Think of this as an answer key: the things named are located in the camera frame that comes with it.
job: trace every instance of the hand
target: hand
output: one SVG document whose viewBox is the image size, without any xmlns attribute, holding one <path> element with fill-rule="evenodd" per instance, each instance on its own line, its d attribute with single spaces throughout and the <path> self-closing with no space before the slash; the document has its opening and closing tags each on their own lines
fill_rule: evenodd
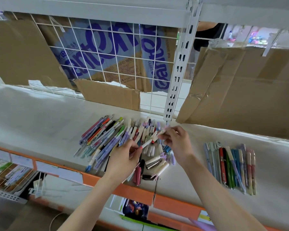
<svg viewBox="0 0 289 231">
<path fill-rule="evenodd" d="M 158 137 L 171 147 L 177 162 L 182 167 L 188 162 L 189 156 L 194 156 L 188 133 L 181 126 L 167 128 L 166 132 Z"/>
<path fill-rule="evenodd" d="M 108 177 L 112 183 L 119 185 L 133 172 L 138 164 L 141 152 L 142 148 L 139 148 L 133 140 L 126 141 L 111 153 L 104 176 Z"/>
</svg>

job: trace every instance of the slotted metal post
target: slotted metal post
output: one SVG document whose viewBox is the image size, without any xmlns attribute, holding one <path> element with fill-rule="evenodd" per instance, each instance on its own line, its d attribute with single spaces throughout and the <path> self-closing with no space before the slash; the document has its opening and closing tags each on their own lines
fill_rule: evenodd
<svg viewBox="0 0 289 231">
<path fill-rule="evenodd" d="M 170 87 L 164 112 L 164 120 L 166 121 L 171 121 L 177 104 L 189 54 L 193 47 L 196 30 L 198 27 L 201 7 L 201 0 L 190 1 L 187 5 L 187 9 L 190 9 L 191 13 L 190 17 L 186 20 L 185 28 L 181 31 L 177 51 L 175 54 Z"/>
</svg>

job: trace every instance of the torn cardboard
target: torn cardboard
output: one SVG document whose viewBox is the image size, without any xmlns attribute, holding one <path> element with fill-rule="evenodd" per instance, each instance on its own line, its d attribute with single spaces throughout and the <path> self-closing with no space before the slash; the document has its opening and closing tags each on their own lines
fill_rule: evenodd
<svg viewBox="0 0 289 231">
<path fill-rule="evenodd" d="M 139 111 L 139 90 L 87 79 L 76 79 L 74 82 L 87 101 Z"/>
<path fill-rule="evenodd" d="M 44 86 L 71 84 L 43 36 L 31 21 L 0 21 L 0 77 L 6 84 Z"/>
<path fill-rule="evenodd" d="M 4 12 L 4 15 L 8 19 L 15 19 L 11 12 Z M 17 19 L 26 19 L 33 22 L 33 17 L 37 23 L 51 24 L 47 15 L 33 14 L 32 17 L 27 13 L 15 13 L 15 15 Z M 71 67 L 65 51 L 60 49 L 62 48 L 62 44 L 53 26 L 38 25 L 48 45 L 60 47 L 51 48 L 51 50 L 58 62 L 62 65 L 62 68 L 69 79 L 90 79 L 91 77 L 91 79 L 95 81 L 119 82 L 120 80 L 120 82 L 127 87 L 133 89 L 137 88 L 144 92 L 151 92 L 152 86 L 153 91 L 168 91 L 173 64 L 167 62 L 173 62 L 176 39 L 157 38 L 156 56 L 154 56 L 155 26 L 140 25 L 139 27 L 139 25 L 134 25 L 133 27 L 133 24 L 130 23 L 112 22 L 112 27 L 110 27 L 109 21 L 90 20 L 93 29 L 106 31 L 112 29 L 113 31 L 120 32 L 113 33 L 112 35 L 112 33 L 105 31 L 91 31 L 90 23 L 87 19 L 70 18 L 73 26 L 87 29 L 72 30 L 71 28 L 64 27 L 70 26 L 68 18 L 58 16 L 53 16 L 53 18 L 57 22 L 55 23 L 56 25 L 61 25 L 61 27 L 56 27 L 56 31 L 63 46 L 65 48 L 73 49 L 67 50 L 67 54 L 71 59 L 72 64 L 76 67 L 84 68 L 75 68 L 74 71 L 73 67 Z M 132 33 L 133 30 L 136 34 L 141 33 L 152 36 L 135 35 L 135 38 L 133 38 L 133 35 L 126 34 Z M 176 38 L 177 28 L 158 27 L 157 35 Z M 126 58 L 134 57 L 134 55 L 136 58 L 145 58 L 147 60 Z M 153 60 L 154 57 L 156 60 L 165 62 L 156 62 L 155 69 L 153 69 L 153 61 L 151 60 Z M 154 83 L 152 80 L 147 79 L 153 77 L 158 79 L 155 80 Z"/>
<path fill-rule="evenodd" d="M 263 51 L 200 54 L 177 122 L 289 139 L 289 50 Z"/>
</svg>

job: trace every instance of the pile of pens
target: pile of pens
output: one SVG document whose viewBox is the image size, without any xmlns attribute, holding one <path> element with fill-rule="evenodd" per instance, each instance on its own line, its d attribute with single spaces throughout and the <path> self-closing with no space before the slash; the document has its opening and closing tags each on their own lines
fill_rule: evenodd
<svg viewBox="0 0 289 231">
<path fill-rule="evenodd" d="M 113 115 L 111 117 L 106 115 L 81 135 L 80 148 L 74 157 L 91 158 L 85 172 L 91 171 L 92 168 L 99 171 L 104 162 L 107 161 L 108 164 L 111 152 L 123 145 L 128 139 L 135 141 L 142 148 L 142 155 L 139 159 L 139 165 L 126 179 L 127 181 L 133 178 L 133 182 L 140 185 L 140 178 L 157 180 L 158 176 L 169 166 L 169 162 L 172 165 L 176 163 L 171 148 L 158 139 L 158 135 L 165 132 L 159 122 L 154 125 L 154 121 L 149 117 L 143 122 L 136 120 L 133 125 L 131 122 L 131 119 L 124 122 L 123 117 L 115 120 Z M 147 169 L 146 174 L 143 174 L 144 168 Z"/>
<path fill-rule="evenodd" d="M 245 194 L 256 194 L 255 153 L 240 144 L 236 149 L 222 147 L 220 142 L 204 143 L 208 170 L 229 189 L 239 187 Z"/>
</svg>

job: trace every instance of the black shirt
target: black shirt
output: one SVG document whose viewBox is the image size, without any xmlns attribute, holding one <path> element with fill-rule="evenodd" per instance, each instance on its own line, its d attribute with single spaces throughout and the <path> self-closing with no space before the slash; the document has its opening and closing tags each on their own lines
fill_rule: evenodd
<svg viewBox="0 0 289 231">
<path fill-rule="evenodd" d="M 220 34 L 222 33 L 224 27 L 224 23 L 218 23 L 215 27 L 210 28 L 208 30 L 204 31 L 197 31 L 196 32 L 196 37 L 200 38 L 209 38 L 209 39 L 216 39 L 220 37 Z M 194 41 L 194 49 L 196 51 L 200 51 L 201 47 L 208 47 L 209 41 L 208 40 L 200 40 L 200 39 L 195 39 Z"/>
</svg>

